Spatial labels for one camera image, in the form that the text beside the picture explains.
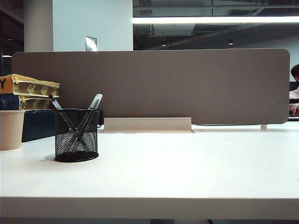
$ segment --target book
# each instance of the book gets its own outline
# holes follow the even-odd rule
[[[40,81],[34,78],[11,74],[0,77],[0,94],[13,93],[32,97],[48,97],[58,95],[59,84],[49,81]]]
[[[0,110],[54,109],[49,98],[25,95],[0,94]]]

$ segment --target ceiling light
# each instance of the ceiling light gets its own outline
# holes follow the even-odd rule
[[[133,18],[133,24],[175,23],[296,23],[299,16],[216,16],[216,17],[150,17]]]

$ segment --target paper cup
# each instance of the paper cup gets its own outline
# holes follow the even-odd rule
[[[21,147],[25,111],[0,111],[0,150]]]

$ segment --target yellow book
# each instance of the yellow book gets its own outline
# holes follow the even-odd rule
[[[48,97],[52,94],[54,97],[59,97],[58,88],[58,83],[40,81],[17,74],[0,77],[0,94],[12,93],[33,97]]]

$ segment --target brown fabric divider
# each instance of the brown fabric divider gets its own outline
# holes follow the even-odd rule
[[[16,53],[13,73],[60,83],[64,108],[104,95],[105,117],[192,117],[193,124],[288,119],[285,49]]]

